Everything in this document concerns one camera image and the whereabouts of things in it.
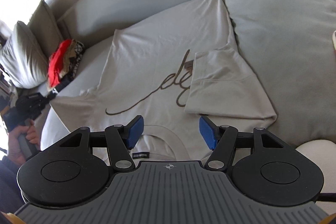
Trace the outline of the person's left hand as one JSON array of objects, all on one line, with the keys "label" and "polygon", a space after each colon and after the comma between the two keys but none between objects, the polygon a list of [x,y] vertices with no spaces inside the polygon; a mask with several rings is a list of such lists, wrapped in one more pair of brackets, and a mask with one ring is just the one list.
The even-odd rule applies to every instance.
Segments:
[{"label": "person's left hand", "polygon": [[24,126],[18,125],[8,133],[7,157],[17,166],[23,165],[36,151],[40,150],[40,137],[32,119]]}]

